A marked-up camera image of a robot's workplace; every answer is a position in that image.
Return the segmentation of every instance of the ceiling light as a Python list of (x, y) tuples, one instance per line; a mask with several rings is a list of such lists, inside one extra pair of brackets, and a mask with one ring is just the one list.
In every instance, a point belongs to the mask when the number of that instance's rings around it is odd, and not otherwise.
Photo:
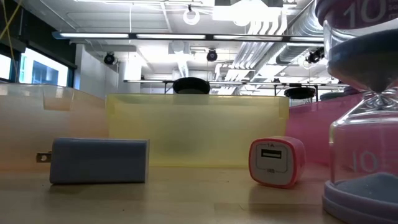
[(209, 84), (242, 85), (243, 82), (209, 82)]
[(125, 80), (125, 82), (130, 82), (130, 83), (163, 83), (164, 81), (160, 81), (160, 80)]
[(193, 55), (190, 54), (152, 54), (146, 57), (148, 63), (177, 63), (177, 62), (186, 62), (193, 61)]
[(302, 81), (303, 77), (278, 77), (281, 83), (298, 83)]
[(288, 47), (323, 47), (323, 43), (286, 43)]
[(59, 33), (63, 38), (109, 38), (109, 39), (126, 39), (129, 34), (88, 34), (88, 33)]
[(204, 40), (206, 35), (191, 34), (137, 34), (138, 39), (194, 39)]
[(117, 4), (131, 4), (131, 3), (138, 3), (138, 4), (194, 4), (194, 5), (202, 5), (202, 2), (194, 2), (189, 0), (173, 0), (173, 1), (162, 1), (162, 0), (75, 0), (76, 2), (102, 2), (105, 4), (109, 3), (117, 3)]
[[(193, 12), (195, 15), (192, 19), (188, 18), (188, 13)], [(182, 19), (184, 20), (184, 22), (188, 25), (196, 25), (199, 20), (200, 20), (200, 14), (199, 11), (197, 11), (196, 9), (191, 9), (191, 10), (185, 10), (184, 14), (182, 15)]]
[(291, 37), (292, 42), (323, 42), (323, 37)]
[(281, 41), (282, 37), (260, 35), (214, 35), (215, 40)]
[(273, 85), (273, 84), (272, 83), (266, 83), (266, 82), (263, 82), (263, 83), (249, 82), (248, 85)]

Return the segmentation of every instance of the black round object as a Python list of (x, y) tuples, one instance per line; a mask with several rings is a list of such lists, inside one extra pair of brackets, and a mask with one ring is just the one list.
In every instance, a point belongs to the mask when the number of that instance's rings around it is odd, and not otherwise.
[(344, 87), (344, 94), (346, 96), (355, 95), (358, 93), (361, 93), (361, 92), (351, 86)]
[(304, 100), (315, 96), (315, 89), (309, 87), (290, 88), (285, 90), (285, 96), (293, 100)]
[(104, 63), (107, 65), (113, 65), (116, 62), (116, 59), (112, 53), (107, 53), (104, 58)]
[(216, 50), (209, 50), (209, 52), (207, 53), (207, 61), (209, 62), (215, 62), (217, 60), (217, 53)]
[(321, 101), (325, 101), (325, 100), (332, 100), (332, 99), (343, 97), (343, 96), (346, 96), (346, 95), (344, 93), (340, 93), (340, 92), (338, 92), (338, 93), (325, 93), (325, 94), (322, 94), (319, 97), (319, 99)]
[(180, 78), (173, 83), (173, 90), (178, 94), (209, 94), (210, 85), (201, 78)]

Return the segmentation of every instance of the wooden table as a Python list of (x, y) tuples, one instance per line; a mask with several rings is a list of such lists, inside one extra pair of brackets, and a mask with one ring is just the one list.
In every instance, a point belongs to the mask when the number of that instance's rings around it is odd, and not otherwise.
[(326, 167), (291, 190), (247, 169), (151, 167), (146, 184), (51, 185), (48, 172), (0, 172), (0, 223), (341, 223), (322, 210)]

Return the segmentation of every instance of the number 10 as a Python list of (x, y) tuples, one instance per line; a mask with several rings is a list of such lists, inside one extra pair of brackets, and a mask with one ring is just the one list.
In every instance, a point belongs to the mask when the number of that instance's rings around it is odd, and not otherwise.
[[(369, 6), (369, 1), (370, 0), (364, 0), (362, 7), (361, 7), (361, 19), (363, 22), (377, 22), (380, 19), (386, 15), (387, 11), (387, 2), (386, 0), (378, 0), (380, 2), (380, 13), (377, 17), (375, 18), (369, 18), (368, 16), (368, 6)], [(356, 27), (356, 2), (353, 2), (350, 7), (344, 12), (344, 16), (347, 16), (349, 14), (349, 26), (351, 29), (354, 29)]]
[[(372, 159), (373, 162), (373, 166), (372, 167), (367, 167), (366, 162), (365, 162), (365, 156), (370, 156), (370, 158)], [(357, 158), (356, 158), (356, 151), (353, 152), (353, 159), (354, 159), (354, 171), (357, 172), (358, 171), (358, 165), (357, 165)], [(379, 163), (377, 162), (377, 158), (376, 156), (369, 152), (369, 151), (364, 151), (361, 153), (360, 157), (359, 157), (359, 162), (361, 164), (361, 168), (363, 171), (368, 172), (368, 173), (372, 173), (376, 170), (378, 170), (379, 168)]]

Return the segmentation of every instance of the beige translucent bin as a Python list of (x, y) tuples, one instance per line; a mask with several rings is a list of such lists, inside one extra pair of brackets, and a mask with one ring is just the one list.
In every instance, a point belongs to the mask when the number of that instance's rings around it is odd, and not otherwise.
[(285, 133), (289, 99), (108, 95), (109, 136), (150, 139), (155, 166), (247, 167), (250, 144)]
[(0, 84), (0, 170), (48, 169), (58, 137), (107, 138), (105, 101), (72, 88)]

